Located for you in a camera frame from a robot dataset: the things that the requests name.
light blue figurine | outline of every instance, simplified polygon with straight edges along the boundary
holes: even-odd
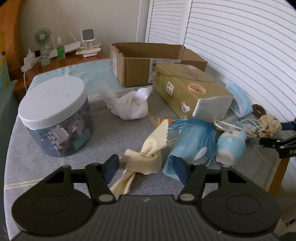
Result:
[[[224,132],[217,141],[216,161],[228,166],[238,162],[246,150],[246,139],[244,131]]]

open cardboard box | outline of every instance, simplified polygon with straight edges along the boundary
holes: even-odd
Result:
[[[110,62],[124,87],[152,84],[157,63],[190,64],[203,72],[207,67],[206,60],[183,45],[157,43],[114,43]]]

round sticker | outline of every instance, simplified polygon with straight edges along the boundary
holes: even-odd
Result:
[[[197,83],[189,83],[188,89],[194,93],[205,95],[206,90],[202,85],[199,85]]]
[[[187,65],[188,68],[190,69],[197,69],[197,67],[193,66],[193,65]]]

green spray bottle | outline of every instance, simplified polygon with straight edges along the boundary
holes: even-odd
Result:
[[[57,59],[64,59],[65,55],[65,46],[62,45],[61,37],[57,37]]]

louvered closet door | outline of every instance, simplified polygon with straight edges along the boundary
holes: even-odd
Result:
[[[284,0],[193,0],[185,46],[280,121],[296,116],[296,11]]]
[[[148,17],[149,43],[177,44],[184,0],[154,0]]]

